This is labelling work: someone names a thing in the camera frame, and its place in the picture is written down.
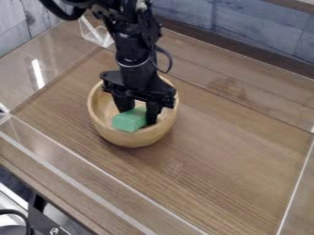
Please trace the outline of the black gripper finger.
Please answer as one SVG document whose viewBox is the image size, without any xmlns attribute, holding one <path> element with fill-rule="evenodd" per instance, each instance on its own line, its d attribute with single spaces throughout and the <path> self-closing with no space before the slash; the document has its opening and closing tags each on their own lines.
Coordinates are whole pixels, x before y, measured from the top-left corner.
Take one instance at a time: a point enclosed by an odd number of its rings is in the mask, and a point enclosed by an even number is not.
<svg viewBox="0 0 314 235">
<path fill-rule="evenodd" d="M 146 103 L 146 121 L 148 125 L 156 125 L 158 123 L 158 115 L 161 113 L 161 106 L 158 102 Z"/>
<path fill-rule="evenodd" d="M 114 94 L 113 100 L 121 113 L 128 112 L 136 107 L 136 100 L 126 94 Z"/>
</svg>

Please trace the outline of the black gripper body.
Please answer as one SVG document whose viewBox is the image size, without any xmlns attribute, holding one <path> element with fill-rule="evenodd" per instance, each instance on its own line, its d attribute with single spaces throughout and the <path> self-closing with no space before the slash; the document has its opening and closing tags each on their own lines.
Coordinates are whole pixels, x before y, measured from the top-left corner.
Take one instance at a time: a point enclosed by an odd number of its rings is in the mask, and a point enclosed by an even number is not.
<svg viewBox="0 0 314 235">
<path fill-rule="evenodd" d="M 102 72 L 99 77 L 105 92 L 126 94 L 136 101 L 158 102 L 162 107 L 174 108 L 177 90 L 160 77 L 152 63 L 137 67 L 122 66 L 118 71 Z"/>
</svg>

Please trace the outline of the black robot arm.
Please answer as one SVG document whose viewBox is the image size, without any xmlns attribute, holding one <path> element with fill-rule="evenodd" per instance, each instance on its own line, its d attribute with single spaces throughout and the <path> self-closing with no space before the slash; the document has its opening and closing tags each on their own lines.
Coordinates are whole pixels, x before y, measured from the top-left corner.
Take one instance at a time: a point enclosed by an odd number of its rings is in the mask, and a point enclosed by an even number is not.
<svg viewBox="0 0 314 235">
<path fill-rule="evenodd" d="M 79 19 L 90 11 L 105 23 L 116 44 L 117 71 L 101 74 L 103 91 L 113 95 L 118 110 L 128 112 L 136 102 L 146 103 L 146 123 L 158 123 L 164 108 L 176 106 L 176 88 L 162 80 L 168 69 L 158 67 L 158 46 L 162 24 L 153 9 L 153 0 L 62 0 L 73 6 L 66 12 L 54 0 L 39 0 L 66 21 Z"/>
</svg>

